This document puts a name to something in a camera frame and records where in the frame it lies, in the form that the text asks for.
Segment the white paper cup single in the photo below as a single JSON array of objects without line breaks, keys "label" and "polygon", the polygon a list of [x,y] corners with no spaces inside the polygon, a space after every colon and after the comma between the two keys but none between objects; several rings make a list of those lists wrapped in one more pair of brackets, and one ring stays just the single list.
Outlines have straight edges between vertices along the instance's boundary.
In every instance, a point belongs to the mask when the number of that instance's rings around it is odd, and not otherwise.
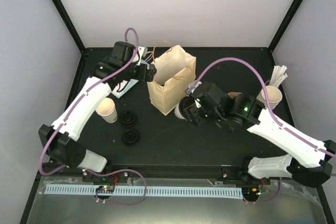
[{"label": "white paper cup single", "polygon": [[194,99],[191,97],[184,97],[175,107],[174,114],[178,119],[187,120],[186,112],[184,109],[194,104]]}]

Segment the beige paper bag with handles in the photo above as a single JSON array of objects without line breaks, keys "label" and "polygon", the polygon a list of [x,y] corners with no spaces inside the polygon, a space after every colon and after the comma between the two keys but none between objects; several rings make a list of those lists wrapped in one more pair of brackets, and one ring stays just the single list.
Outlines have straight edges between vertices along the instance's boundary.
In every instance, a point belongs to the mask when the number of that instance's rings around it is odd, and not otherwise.
[{"label": "beige paper bag with handles", "polygon": [[152,63],[156,74],[148,82],[151,104],[163,115],[168,115],[186,96],[185,90],[196,79],[196,57],[186,52],[180,45],[170,46],[161,54],[155,55]]}]

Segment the brown cardboard cup carrier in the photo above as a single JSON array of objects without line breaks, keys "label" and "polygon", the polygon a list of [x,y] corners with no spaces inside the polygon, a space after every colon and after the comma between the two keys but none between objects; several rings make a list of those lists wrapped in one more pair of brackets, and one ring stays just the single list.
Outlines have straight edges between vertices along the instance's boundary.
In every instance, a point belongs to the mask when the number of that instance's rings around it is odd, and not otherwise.
[{"label": "brown cardboard cup carrier", "polygon": [[241,92],[228,92],[227,95],[231,98],[234,99],[235,97],[237,97],[238,95],[240,95]]}]

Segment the black cup lid single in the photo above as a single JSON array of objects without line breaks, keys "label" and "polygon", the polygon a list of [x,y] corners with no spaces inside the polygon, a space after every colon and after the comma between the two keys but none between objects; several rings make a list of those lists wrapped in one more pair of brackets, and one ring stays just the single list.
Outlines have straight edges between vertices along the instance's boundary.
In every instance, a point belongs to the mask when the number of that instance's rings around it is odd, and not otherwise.
[{"label": "black cup lid single", "polygon": [[140,134],[136,129],[128,129],[122,133],[122,141],[127,146],[136,144],[140,139]]}]

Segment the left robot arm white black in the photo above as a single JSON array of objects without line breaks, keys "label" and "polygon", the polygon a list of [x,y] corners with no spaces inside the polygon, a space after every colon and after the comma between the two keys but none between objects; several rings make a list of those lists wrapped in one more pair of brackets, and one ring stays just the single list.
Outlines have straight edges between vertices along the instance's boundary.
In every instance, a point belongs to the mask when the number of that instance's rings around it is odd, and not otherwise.
[{"label": "left robot arm white black", "polygon": [[50,126],[38,131],[45,155],[62,162],[62,168],[88,169],[102,182],[113,174],[108,160],[85,148],[78,140],[98,105],[118,86],[127,81],[152,81],[156,68],[143,60],[147,47],[118,41],[112,53],[96,63],[85,84],[65,112]]}]

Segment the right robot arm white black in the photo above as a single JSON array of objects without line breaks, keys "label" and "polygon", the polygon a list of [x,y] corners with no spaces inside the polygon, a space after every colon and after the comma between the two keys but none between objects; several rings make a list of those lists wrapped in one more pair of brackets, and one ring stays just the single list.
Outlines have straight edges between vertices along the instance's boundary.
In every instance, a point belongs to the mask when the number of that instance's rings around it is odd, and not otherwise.
[{"label": "right robot arm white black", "polygon": [[258,135],[286,152],[277,157],[247,157],[239,179],[250,184],[255,179],[282,177],[317,188],[330,179],[335,155],[335,142],[320,141],[302,133],[280,118],[255,98],[238,94],[232,98],[211,82],[191,83],[187,99],[193,102],[182,110],[194,124],[213,120],[227,131],[247,131]]}]

